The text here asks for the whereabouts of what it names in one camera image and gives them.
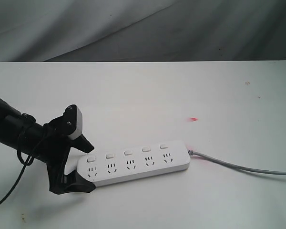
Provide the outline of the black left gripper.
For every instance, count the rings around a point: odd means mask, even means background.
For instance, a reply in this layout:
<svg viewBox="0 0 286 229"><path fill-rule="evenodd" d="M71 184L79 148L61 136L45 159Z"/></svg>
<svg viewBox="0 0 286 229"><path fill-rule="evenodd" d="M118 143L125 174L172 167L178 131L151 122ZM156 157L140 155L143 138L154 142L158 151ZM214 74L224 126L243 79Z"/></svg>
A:
<svg viewBox="0 0 286 229"><path fill-rule="evenodd" d="M57 117L35 130L36 123L25 119L17 139L17 158L23 168L39 160L47 166L49 191L55 194L90 193L96 186L84 179L76 170L64 173L71 146L84 153L90 153L94 146L81 134L70 140L65 132L66 121L63 116Z"/></svg>

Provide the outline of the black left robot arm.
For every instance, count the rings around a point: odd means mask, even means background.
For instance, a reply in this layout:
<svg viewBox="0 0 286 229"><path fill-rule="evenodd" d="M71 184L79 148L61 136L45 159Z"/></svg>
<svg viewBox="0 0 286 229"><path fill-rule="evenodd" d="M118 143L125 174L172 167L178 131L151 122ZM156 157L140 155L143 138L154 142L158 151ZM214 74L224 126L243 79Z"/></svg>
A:
<svg viewBox="0 0 286 229"><path fill-rule="evenodd" d="M76 170L64 173L71 148L84 153L94 149L82 133L82 113L75 104L69 105L62 116L40 125L33 116L0 99L0 143L16 149L23 165L31 165L33 159L45 163L52 193L90 193L96 188Z"/></svg>

